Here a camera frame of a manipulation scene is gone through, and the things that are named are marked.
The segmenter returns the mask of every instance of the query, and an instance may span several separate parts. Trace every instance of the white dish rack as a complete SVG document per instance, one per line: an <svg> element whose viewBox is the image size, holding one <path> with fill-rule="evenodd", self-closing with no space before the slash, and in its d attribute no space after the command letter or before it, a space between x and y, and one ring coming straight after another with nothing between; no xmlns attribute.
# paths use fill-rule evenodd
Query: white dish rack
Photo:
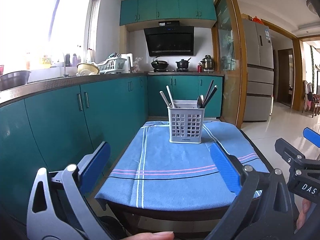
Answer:
<svg viewBox="0 0 320 240"><path fill-rule="evenodd" d="M122 73L125 61L125 58L111 57L104 62L96 64L96 66L100 69L100 74Z"/></svg>
<svg viewBox="0 0 320 240"><path fill-rule="evenodd" d="M201 143L204 108L197 100L173 100L176 108L168 107L170 142Z"/></svg>

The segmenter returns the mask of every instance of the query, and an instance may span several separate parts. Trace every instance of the red bottle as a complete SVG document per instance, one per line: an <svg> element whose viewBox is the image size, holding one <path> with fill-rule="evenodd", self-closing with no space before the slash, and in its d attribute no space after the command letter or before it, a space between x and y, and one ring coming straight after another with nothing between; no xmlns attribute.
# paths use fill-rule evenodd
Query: red bottle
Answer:
<svg viewBox="0 0 320 240"><path fill-rule="evenodd" d="M198 65L198 73L201 73L202 72L202 67L201 67L201 64L199 63Z"/></svg>

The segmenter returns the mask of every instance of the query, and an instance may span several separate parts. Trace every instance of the finger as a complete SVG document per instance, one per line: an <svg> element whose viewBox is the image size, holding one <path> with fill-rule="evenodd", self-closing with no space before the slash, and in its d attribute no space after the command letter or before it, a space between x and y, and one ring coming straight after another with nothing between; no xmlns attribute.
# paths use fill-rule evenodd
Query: finger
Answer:
<svg viewBox="0 0 320 240"><path fill-rule="evenodd" d="M306 222L306 214L301 212L297 220L297 230L299 230L304 225L305 222Z"/></svg>
<svg viewBox="0 0 320 240"><path fill-rule="evenodd" d="M308 213L309 209L311 207L311 201L303 199L302 200L302 211L303 213Z"/></svg>
<svg viewBox="0 0 320 240"><path fill-rule="evenodd" d="M129 236L123 240L173 240L173 232L158 232L158 233L141 233L134 236Z"/></svg>

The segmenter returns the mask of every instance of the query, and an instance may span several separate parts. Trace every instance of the range hood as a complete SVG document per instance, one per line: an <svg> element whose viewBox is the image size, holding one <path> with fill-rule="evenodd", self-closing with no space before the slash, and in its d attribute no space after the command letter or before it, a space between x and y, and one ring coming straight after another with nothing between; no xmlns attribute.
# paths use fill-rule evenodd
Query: range hood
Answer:
<svg viewBox="0 0 320 240"><path fill-rule="evenodd" d="M193 26L165 26L144 29L150 57L193 56Z"/></svg>

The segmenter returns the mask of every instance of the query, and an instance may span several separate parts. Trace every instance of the yellow bowl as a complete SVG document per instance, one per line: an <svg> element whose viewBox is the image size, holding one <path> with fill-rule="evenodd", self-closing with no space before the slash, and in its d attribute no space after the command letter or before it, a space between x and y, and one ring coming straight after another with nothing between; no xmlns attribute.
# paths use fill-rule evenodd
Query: yellow bowl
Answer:
<svg viewBox="0 0 320 240"><path fill-rule="evenodd" d="M95 65L89 64L89 63L79 63L77 65L78 73L81 72L81 70L87 69L91 72L94 72L95 74L98 74L100 69L98 69Z"/></svg>

